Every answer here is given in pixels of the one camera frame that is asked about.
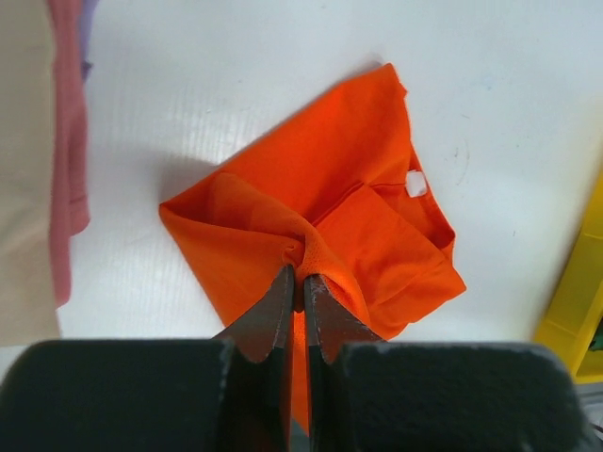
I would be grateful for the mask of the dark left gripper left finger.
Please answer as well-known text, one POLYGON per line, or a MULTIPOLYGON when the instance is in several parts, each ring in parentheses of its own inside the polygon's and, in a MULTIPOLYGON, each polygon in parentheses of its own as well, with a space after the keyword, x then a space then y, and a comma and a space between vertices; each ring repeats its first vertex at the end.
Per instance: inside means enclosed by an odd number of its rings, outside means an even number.
POLYGON ((294 301, 294 270, 284 266, 265 295, 209 342, 210 451, 289 449, 294 301))

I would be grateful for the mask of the orange t shirt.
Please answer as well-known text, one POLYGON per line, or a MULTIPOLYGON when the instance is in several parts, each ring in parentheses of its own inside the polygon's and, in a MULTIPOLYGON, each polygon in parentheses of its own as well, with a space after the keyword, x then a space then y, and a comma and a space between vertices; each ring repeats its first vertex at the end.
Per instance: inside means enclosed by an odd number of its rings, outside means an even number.
POLYGON ((465 291, 455 233, 421 165, 406 91, 382 65, 348 79, 255 141, 159 216, 220 320, 231 324, 283 266, 313 274, 383 339, 465 291))

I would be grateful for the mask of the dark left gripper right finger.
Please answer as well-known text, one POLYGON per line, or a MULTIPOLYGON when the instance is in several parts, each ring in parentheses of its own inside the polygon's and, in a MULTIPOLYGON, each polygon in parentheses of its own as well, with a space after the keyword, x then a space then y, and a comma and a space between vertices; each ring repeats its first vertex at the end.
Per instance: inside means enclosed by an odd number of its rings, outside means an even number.
POLYGON ((382 337, 337 301, 318 274, 304 280, 303 300, 310 449, 354 451, 347 378, 336 360, 347 343, 381 342, 382 337))

